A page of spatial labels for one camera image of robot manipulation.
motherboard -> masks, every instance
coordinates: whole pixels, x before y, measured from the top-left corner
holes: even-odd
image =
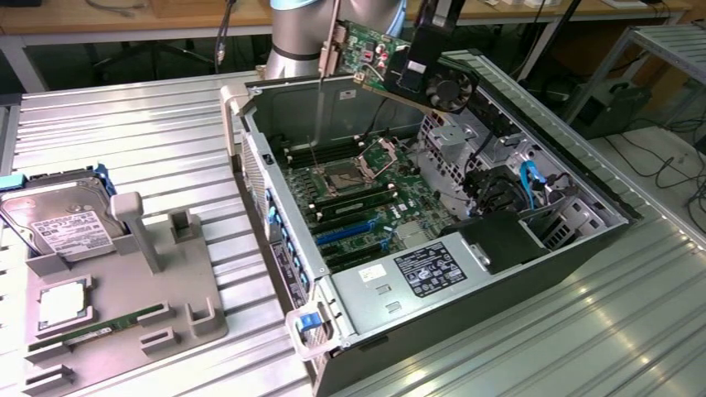
[[[357,155],[335,155],[333,159],[331,153],[347,155],[349,147],[345,151],[316,149],[320,159],[313,151],[289,152],[283,164],[289,190],[332,272],[432,240],[455,221],[437,200],[439,193],[419,175],[409,159],[413,152],[381,136],[367,137],[353,147]]]

pcie slot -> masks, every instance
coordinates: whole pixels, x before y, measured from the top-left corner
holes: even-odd
[[[336,242],[347,237],[352,237],[352,236],[357,236],[359,234],[368,233],[373,228],[375,228],[375,219],[367,221],[365,223],[360,225],[345,227],[343,230],[339,230],[337,232],[324,234],[323,236],[316,238],[316,245],[321,246],[323,244],[328,244],[329,242]]]
[[[381,242],[372,244],[359,250],[348,252],[343,255],[333,256],[327,259],[327,265],[333,271],[341,271],[351,265],[371,261],[384,254],[387,245]]]
[[[333,229],[348,226],[352,223],[363,222],[367,216],[363,213],[353,213],[343,218],[337,218],[331,222],[321,223],[308,229],[311,234],[331,232]]]

black pcie slot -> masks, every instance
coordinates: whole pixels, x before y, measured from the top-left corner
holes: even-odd
[[[372,203],[364,203],[361,206],[359,207],[353,207],[356,205],[356,203],[352,203],[351,204],[351,208],[348,210],[345,210],[344,212],[340,212],[340,213],[336,213],[335,211],[327,211],[327,213],[323,213],[321,214],[321,218],[319,219],[319,221],[329,221],[332,219],[336,219],[336,218],[340,218],[340,217],[344,217],[345,215],[351,214],[351,213],[361,213],[364,211],[367,211],[368,209],[373,209],[376,207],[380,207],[383,205],[387,205],[387,204],[391,204],[395,202],[395,198],[393,197],[389,197],[381,201],[375,201]]]
[[[341,271],[347,267],[349,267],[344,266],[345,264],[351,265],[352,263],[349,262],[360,263],[363,261],[371,261],[381,252],[383,246],[377,243],[371,246],[367,246],[365,248],[360,248],[359,250],[348,252],[347,254],[328,258],[327,265],[329,268],[332,268],[332,270]]]
[[[353,223],[357,223],[357,222],[363,222],[367,219],[368,219],[368,217],[363,213],[355,213],[355,214],[348,215],[348,216],[345,216],[343,218],[339,218],[339,219],[336,219],[336,220],[333,220],[331,222],[325,222],[325,223],[321,223],[320,225],[316,225],[316,226],[311,227],[308,229],[308,231],[311,232],[311,234],[319,234],[319,233],[329,232],[333,229],[337,229],[340,227],[345,227],[349,224],[353,224]]]

metal workbench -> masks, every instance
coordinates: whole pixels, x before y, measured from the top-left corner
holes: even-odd
[[[706,246],[690,226],[483,58],[486,75],[644,219],[555,288],[337,395],[698,395],[706,393]],[[301,363],[225,167],[217,88],[248,74],[25,96],[12,168],[28,174],[100,159],[117,191],[205,220],[228,336],[76,395],[309,395]],[[2,235],[0,367],[17,367],[21,246]],[[0,374],[0,394],[16,395]]]

gray robot arm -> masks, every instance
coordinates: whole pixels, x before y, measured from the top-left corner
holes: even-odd
[[[405,5],[405,0],[340,0],[339,19],[397,36]],[[271,0],[271,7],[272,52],[267,60],[265,78],[316,75],[333,0]]]

